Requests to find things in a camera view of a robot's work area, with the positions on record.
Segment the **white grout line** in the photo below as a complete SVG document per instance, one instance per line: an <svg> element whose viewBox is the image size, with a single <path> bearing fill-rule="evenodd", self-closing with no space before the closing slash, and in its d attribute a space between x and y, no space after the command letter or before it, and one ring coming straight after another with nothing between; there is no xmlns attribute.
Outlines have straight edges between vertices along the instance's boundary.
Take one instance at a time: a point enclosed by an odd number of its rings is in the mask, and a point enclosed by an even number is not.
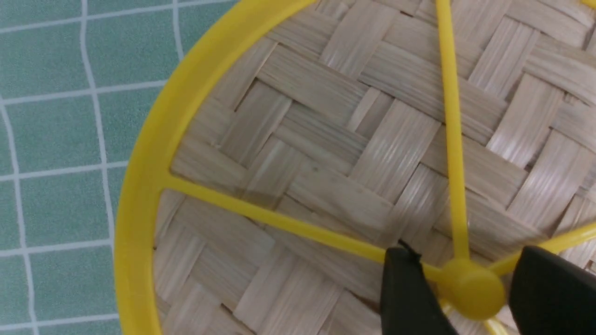
<svg viewBox="0 0 596 335"><path fill-rule="evenodd" d="M0 258L18 256L18 255L23 255L26 253L32 254L32 253L57 252L57 251L76 250L76 249L104 247L104 246L111 246L111 240L110 239L95 240L95 241L55 244L53 246L26 247L24 249L20 248L20 249L11 249L11 250L0 250Z"/></svg>
<svg viewBox="0 0 596 335"><path fill-rule="evenodd" d="M8 148L10 149L10 160L13 164L13 172L14 174L18 175L17 147L14 143L13 126L10 124L10 119L8 118L8 113L6 112L6 107L4 106L4 102L1 96L0 114L2 114L2 120L4 121L4 126L6 127ZM14 180L14 197L17 207L19 243L21 245L21 249L26 249L27 244L25 241L25 221L23 217L23 203L21 200L21 183L18 179ZM29 317L31 318L33 335L39 335L39 329L36 324L37 316L35 315L35 292L33 291L33 274L31 272L31 260L29 259L29 254L23 253L23 260L25 264L25 274L27 277L27 288L29 295Z"/></svg>
<svg viewBox="0 0 596 335"><path fill-rule="evenodd" d="M182 49L182 37L180 36L180 20L178 10L178 0L172 1L172 24L174 26L174 40L176 40L176 51L178 52L178 60L182 61L184 58L184 50Z"/></svg>
<svg viewBox="0 0 596 335"><path fill-rule="evenodd" d="M52 325L76 324L76 323L82 323L82 322L110 321L110 320L118 320L118 318L119 318L118 314L91 315L89 317L39 321L39 322L37 322L36 326L47 327L47 326L52 326ZM31 322L30 323L20 323L20 324L0 325L0 331L27 329L27 328L32 328L34 326L35 325L33 325L33 323L31 323Z"/></svg>
<svg viewBox="0 0 596 335"><path fill-rule="evenodd" d="M215 4L220 2L230 2L232 0L196 0L196 1L188 1L183 2L178 5L179 8L183 7L191 7L191 6L199 6L199 5L207 5L207 4ZM141 14L141 13L151 13L156 11L163 11L163 10L171 10L173 9L173 5L161 5L161 6L152 6L152 7L144 7L144 8L135 8L132 10L123 10L117 11L112 13L102 13L102 14L95 14L87 16L87 20L98 20L101 18L110 18L110 17L118 17L118 16L125 16L125 15L134 15L134 14ZM67 18L64 20L56 20L56 21L46 21L46 22L38 22L32 24L24 24L21 26L14 26L14 27L7 27L1 28L0 34L4 33L12 33L12 32L19 32L22 30L29 30L29 29L37 29L37 28L45 28L45 27L52 27L52 26L61 26L63 24L69 23L79 23L83 20L82 17L73 17Z"/></svg>
<svg viewBox="0 0 596 335"><path fill-rule="evenodd" d="M89 55L87 54L87 0L81 0L81 24L80 24L80 53L83 58L83 65L85 66L85 73L87 75L87 81L89 82L89 88L91 89L91 98L93 100L93 110L95 113L95 126L97 128L97 137L100 145L100 157L101 157L101 180L104 186L104 200L105 200L105 211L108 218L108 232L110 240L112 241L112 253L114 252L114 211L111 205L110 199L110 187L108 185L108 169L107 169L107 154L105 152L105 139L104 139L104 128L101 123L101 110L100 100L97 97L97 90L95 87L95 79L93 78L93 70L91 69L91 63L89 62Z"/></svg>
<svg viewBox="0 0 596 335"><path fill-rule="evenodd" d="M132 84L124 84L124 85L116 85L116 86L105 86L105 87L97 88L96 91L97 91L97 94L105 94L105 93L133 91L136 89L144 89L144 88L160 88L160 87L163 87L163 85L165 85L166 82L167 82L167 80L156 80L154 82L142 82L142 83L132 83ZM69 92L31 95L28 97L6 99L6 100L4 100L4 105L9 106L9 105L16 105L16 104L24 104L24 103L36 103L39 101L47 101L47 100L62 99L62 98L76 98L76 97L82 97L82 96L91 95L91 94L92 94L92 91L90 89L78 89L76 91L69 91Z"/></svg>
<svg viewBox="0 0 596 335"><path fill-rule="evenodd" d="M122 161L122 162L113 162L113 163L107 163L106 166L108 169L111 168L125 168L128 165L128 161ZM56 170L46 170L46 171L36 171L36 172L26 172L26 173L21 173L18 175L5 175L5 176L0 176L0 182L2 181L11 181L11 180L15 180L15 179L29 179L29 178L40 178L40 177L49 177L49 176L61 176L61 175L68 175L71 173L80 173L80 172L89 172L89 171L95 171L95 170L100 170L101 168L103 168L103 165L101 164L97 164L97 165L84 165L84 166L75 166L75 167L65 167L64 169L56 169Z"/></svg>

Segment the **black plastic piece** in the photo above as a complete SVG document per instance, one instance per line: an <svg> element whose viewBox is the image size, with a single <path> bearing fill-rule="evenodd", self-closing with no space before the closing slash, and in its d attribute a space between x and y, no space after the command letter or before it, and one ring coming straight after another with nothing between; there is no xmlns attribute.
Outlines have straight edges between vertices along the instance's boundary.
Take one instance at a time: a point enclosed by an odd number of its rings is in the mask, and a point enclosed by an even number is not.
<svg viewBox="0 0 596 335"><path fill-rule="evenodd" d="M381 290L383 335L457 335L424 278L420 255L409 246L385 253Z"/></svg>
<svg viewBox="0 0 596 335"><path fill-rule="evenodd" d="M523 335L596 334L596 280L539 247L525 247L509 306Z"/></svg>

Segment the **bamboo steamer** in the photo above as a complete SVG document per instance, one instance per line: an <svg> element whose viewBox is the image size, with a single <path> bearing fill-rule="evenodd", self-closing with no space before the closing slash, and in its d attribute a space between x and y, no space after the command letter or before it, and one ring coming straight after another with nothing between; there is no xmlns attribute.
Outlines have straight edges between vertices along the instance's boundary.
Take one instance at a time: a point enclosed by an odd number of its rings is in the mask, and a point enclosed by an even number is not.
<svg viewBox="0 0 596 335"><path fill-rule="evenodd" d="M473 259L596 219L594 12L454 0ZM386 248L452 256L434 2L320 0L255 43L191 121L170 171ZM379 334L382 266L166 190L164 334ZM562 256L592 269L596 243ZM515 333L507 307L498 315ZM461 334L482 325L456 312Z"/></svg>

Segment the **tile surface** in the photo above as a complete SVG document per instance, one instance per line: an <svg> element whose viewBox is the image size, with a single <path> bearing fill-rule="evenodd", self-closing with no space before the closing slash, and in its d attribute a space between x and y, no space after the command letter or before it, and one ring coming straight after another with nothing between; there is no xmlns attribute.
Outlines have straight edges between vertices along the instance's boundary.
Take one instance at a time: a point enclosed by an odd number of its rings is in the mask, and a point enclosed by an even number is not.
<svg viewBox="0 0 596 335"><path fill-rule="evenodd" d="M184 52L188 52L209 27L235 3L235 1L221 2L180 10L180 36Z"/></svg>
<svg viewBox="0 0 596 335"><path fill-rule="evenodd" d="M124 180L124 174L126 169L123 167L115 167L108 170L108 181L110 184L110 200L114 214L118 210L118 200L120 198L120 190L122 189L122 181Z"/></svg>
<svg viewBox="0 0 596 335"><path fill-rule="evenodd" d="M6 125L0 119L0 176L9 175L12 172L13 165L10 162L10 148L8 146Z"/></svg>
<svg viewBox="0 0 596 335"><path fill-rule="evenodd" d="M89 88L80 53L80 24L0 34L4 99Z"/></svg>
<svg viewBox="0 0 596 335"><path fill-rule="evenodd" d="M108 162L127 160L136 137L161 89L101 94L101 119Z"/></svg>
<svg viewBox="0 0 596 335"><path fill-rule="evenodd" d="M168 10L90 21L87 48L96 86L167 79L178 64L172 30Z"/></svg>
<svg viewBox="0 0 596 335"><path fill-rule="evenodd" d="M7 106L20 172L99 164L91 97Z"/></svg>
<svg viewBox="0 0 596 335"><path fill-rule="evenodd" d="M0 250L20 246L15 200L14 183L0 182Z"/></svg>
<svg viewBox="0 0 596 335"><path fill-rule="evenodd" d="M109 238L129 156L179 52L233 3L0 1L0 335L121 334Z"/></svg>
<svg viewBox="0 0 596 335"><path fill-rule="evenodd" d="M2 0L0 28L77 16L79 0Z"/></svg>
<svg viewBox="0 0 596 335"><path fill-rule="evenodd" d="M170 0L89 0L89 14L171 4Z"/></svg>
<svg viewBox="0 0 596 335"><path fill-rule="evenodd" d="M33 330L30 328L4 331L0 330L0 335L33 335Z"/></svg>
<svg viewBox="0 0 596 335"><path fill-rule="evenodd" d="M0 325L29 322L29 294L22 256L0 258Z"/></svg>
<svg viewBox="0 0 596 335"><path fill-rule="evenodd" d="M31 255L38 320L116 313L110 247Z"/></svg>
<svg viewBox="0 0 596 335"><path fill-rule="evenodd" d="M28 246L109 238L100 171L21 181Z"/></svg>
<svg viewBox="0 0 596 335"><path fill-rule="evenodd" d="M79 324L41 327L39 335L119 335L118 320L82 322Z"/></svg>

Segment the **yellow plastic frame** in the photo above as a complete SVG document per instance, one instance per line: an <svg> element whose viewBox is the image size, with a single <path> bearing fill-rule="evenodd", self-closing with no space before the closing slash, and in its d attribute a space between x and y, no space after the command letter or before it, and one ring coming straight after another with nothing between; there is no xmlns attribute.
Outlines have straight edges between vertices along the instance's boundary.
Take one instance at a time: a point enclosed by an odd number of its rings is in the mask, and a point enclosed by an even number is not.
<svg viewBox="0 0 596 335"><path fill-rule="evenodd" d="M170 188L272 226L383 262L384 250L305 224L192 184L169 173L176 148L198 107L221 76L259 38L315 0L242 0L194 46L159 95L147 117L126 172L117 215L115 276L120 322L125 335L161 335L153 283L153 238L160 193ZM469 258L455 48L449 0L437 0L448 142L449 186L457 258ZM558 253L596 237L596 224L541 244ZM519 254L490 269L505 274ZM428 279L440 270L424 266ZM495 320L485 322L502 334Z"/></svg>

